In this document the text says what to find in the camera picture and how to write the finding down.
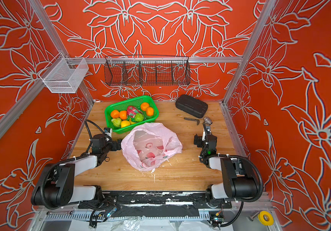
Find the yellow ring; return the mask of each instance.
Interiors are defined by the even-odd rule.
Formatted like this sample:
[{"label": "yellow ring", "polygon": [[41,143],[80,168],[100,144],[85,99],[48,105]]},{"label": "yellow ring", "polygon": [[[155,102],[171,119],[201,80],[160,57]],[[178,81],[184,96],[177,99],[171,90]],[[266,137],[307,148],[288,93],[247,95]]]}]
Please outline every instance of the yellow ring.
[{"label": "yellow ring", "polygon": [[[264,219],[264,217],[263,217],[264,215],[268,216],[268,221],[266,221]],[[267,211],[261,211],[258,215],[258,219],[259,219],[260,223],[262,223],[264,225],[267,225],[267,226],[273,225],[273,216]]]}]

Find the wood grain surface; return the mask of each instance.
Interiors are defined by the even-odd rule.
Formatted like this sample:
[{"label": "wood grain surface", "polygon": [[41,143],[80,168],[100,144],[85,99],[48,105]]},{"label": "wood grain surface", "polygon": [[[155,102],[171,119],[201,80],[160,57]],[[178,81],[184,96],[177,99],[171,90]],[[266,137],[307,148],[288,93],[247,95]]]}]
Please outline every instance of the wood grain surface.
[{"label": "wood grain surface", "polygon": [[[104,110],[112,103],[95,103],[88,119],[100,127],[106,126]],[[122,151],[108,153],[109,162],[99,167],[85,171],[75,177],[75,185],[100,185],[103,190],[181,190],[204,191],[210,184],[222,182],[222,174],[218,170],[207,168],[199,162],[198,155],[201,148],[194,145],[194,135],[202,135],[202,119],[197,126],[195,121],[184,120],[184,117],[195,118],[175,107],[174,102],[156,102],[159,117],[155,122],[175,132],[183,145],[182,153],[163,162],[153,173],[141,172],[133,168],[124,158]],[[209,102],[205,114],[212,119],[212,134],[217,136],[217,152],[235,155],[226,123],[218,102]],[[92,135],[99,134],[99,130],[89,123]],[[123,134],[113,133],[113,140],[124,138]],[[89,145],[89,135],[86,128],[82,130],[71,156],[79,156]]]}]

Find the plastic bag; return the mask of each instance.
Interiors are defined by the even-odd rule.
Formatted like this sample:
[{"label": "plastic bag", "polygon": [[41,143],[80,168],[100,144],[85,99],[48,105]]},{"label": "plastic bag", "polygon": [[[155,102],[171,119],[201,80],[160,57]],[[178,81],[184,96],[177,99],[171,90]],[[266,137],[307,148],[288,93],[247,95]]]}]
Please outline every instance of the plastic bag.
[{"label": "plastic bag", "polygon": [[140,171],[153,170],[174,154],[182,152],[176,133],[162,123],[136,126],[122,140],[121,146],[128,163]]}]

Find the red wall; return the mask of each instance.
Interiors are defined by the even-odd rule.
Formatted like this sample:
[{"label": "red wall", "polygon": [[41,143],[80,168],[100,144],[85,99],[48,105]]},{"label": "red wall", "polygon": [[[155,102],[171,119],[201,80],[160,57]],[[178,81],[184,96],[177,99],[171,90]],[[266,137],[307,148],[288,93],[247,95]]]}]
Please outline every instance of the red wall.
[{"label": "red wall", "polygon": [[278,1],[228,109],[284,230],[331,230],[331,1]]},{"label": "red wall", "polygon": [[[71,57],[103,58],[139,54],[242,55],[264,1],[41,2]],[[140,95],[174,100],[182,94],[220,100],[237,64],[197,64],[191,68],[191,84],[183,87],[108,86],[100,64],[90,67],[85,83],[94,99],[104,101]]]},{"label": "red wall", "polygon": [[[0,119],[57,55],[27,0],[0,1]],[[0,139],[0,230],[27,230],[41,168],[66,158],[89,108],[44,88]]]}]

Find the green plastic basket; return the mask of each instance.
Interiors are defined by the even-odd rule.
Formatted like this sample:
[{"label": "green plastic basket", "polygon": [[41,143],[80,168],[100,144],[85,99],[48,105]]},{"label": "green plastic basket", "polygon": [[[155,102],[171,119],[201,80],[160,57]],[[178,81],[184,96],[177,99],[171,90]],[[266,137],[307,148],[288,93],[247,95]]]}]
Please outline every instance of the green plastic basket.
[{"label": "green plastic basket", "polygon": [[[147,116],[146,113],[141,110],[140,106],[144,102],[149,103],[150,107],[152,107],[154,109],[154,115],[153,116]],[[110,121],[112,119],[112,117],[110,116],[110,113],[113,110],[118,110],[118,111],[127,110],[128,106],[134,106],[137,109],[139,109],[144,114],[146,119],[141,121],[141,122],[138,122],[136,124],[132,124],[130,126],[127,126],[127,127],[123,127],[123,128],[114,127],[113,123]],[[131,131],[137,125],[141,125],[143,123],[154,122],[155,119],[158,118],[158,116],[159,116],[159,111],[158,111],[157,106],[154,103],[154,100],[150,96],[147,96],[147,95],[143,95],[143,96],[139,96],[139,97],[136,97],[136,98],[133,98],[133,99],[127,99],[127,100],[122,101],[122,102],[111,104],[105,109],[106,126],[112,128],[113,132],[116,132],[118,134],[122,134],[124,132]]]}]

